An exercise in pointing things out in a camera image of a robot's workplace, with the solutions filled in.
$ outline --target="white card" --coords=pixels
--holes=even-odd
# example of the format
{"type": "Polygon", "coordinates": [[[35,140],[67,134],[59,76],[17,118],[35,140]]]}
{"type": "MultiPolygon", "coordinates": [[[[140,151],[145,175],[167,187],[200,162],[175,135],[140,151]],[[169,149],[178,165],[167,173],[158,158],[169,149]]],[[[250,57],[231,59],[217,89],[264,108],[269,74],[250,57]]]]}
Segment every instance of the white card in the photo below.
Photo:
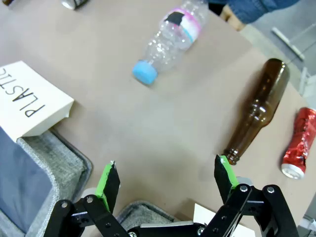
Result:
{"type": "Polygon", "coordinates": [[[68,117],[73,102],[22,61],[0,67],[0,126],[14,142],[68,117]]]}
{"type": "MultiPolygon", "coordinates": [[[[215,216],[215,212],[210,211],[198,204],[194,206],[194,217],[193,222],[208,224],[213,217],[215,216]]],[[[245,226],[238,225],[233,233],[232,237],[255,237],[255,232],[245,226]]]]}

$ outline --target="red soda can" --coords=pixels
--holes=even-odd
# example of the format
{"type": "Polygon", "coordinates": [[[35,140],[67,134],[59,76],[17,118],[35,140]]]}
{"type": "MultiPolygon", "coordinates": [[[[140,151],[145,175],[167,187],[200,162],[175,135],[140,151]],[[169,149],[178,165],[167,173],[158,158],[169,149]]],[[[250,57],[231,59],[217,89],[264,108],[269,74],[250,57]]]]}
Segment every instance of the red soda can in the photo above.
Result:
{"type": "Polygon", "coordinates": [[[306,159],[316,135],[316,111],[301,108],[294,122],[292,141],[283,157],[281,170],[292,179],[302,179],[306,171],[306,159]]]}

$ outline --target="blue bottle cap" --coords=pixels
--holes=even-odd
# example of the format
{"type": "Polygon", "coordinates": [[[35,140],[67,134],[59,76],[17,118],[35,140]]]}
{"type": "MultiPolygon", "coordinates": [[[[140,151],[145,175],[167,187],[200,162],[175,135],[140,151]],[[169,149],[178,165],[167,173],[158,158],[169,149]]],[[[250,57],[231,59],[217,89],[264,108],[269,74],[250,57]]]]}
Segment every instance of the blue bottle cap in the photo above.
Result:
{"type": "Polygon", "coordinates": [[[151,84],[157,77],[156,69],[145,61],[139,61],[133,68],[134,76],[144,84],[151,84]]]}

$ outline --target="table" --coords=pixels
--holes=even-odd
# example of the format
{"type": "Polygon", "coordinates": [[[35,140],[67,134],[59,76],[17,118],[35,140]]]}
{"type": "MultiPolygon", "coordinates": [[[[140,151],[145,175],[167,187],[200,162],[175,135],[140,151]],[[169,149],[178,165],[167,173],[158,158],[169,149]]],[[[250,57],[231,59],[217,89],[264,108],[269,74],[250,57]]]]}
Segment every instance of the table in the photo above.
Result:
{"type": "MultiPolygon", "coordinates": [[[[115,213],[147,200],[192,219],[194,203],[218,210],[214,157],[226,146],[266,58],[210,13],[198,41],[173,70],[147,87],[131,74],[162,16],[180,1],[90,1],[78,11],[58,1],[0,6],[0,65],[25,61],[72,96],[71,117],[55,128],[94,165],[88,187],[116,160],[121,189],[115,213]]],[[[255,187],[281,187],[298,224],[315,191],[316,146],[306,177],[285,177],[279,162],[305,105],[288,85],[272,122],[242,156],[236,175],[255,187]]],[[[256,230],[254,220],[242,223],[256,230]]]]}

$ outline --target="clear plastic bottle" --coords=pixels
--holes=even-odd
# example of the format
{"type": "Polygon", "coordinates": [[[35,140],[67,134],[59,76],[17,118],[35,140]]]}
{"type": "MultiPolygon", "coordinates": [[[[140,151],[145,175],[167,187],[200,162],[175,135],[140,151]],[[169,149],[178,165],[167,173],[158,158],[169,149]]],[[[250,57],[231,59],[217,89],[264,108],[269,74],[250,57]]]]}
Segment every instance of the clear plastic bottle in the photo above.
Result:
{"type": "Polygon", "coordinates": [[[158,73],[173,67],[197,39],[208,14],[204,0],[185,0],[179,8],[170,11],[148,43],[143,58],[135,65],[135,77],[151,84],[158,73]]]}

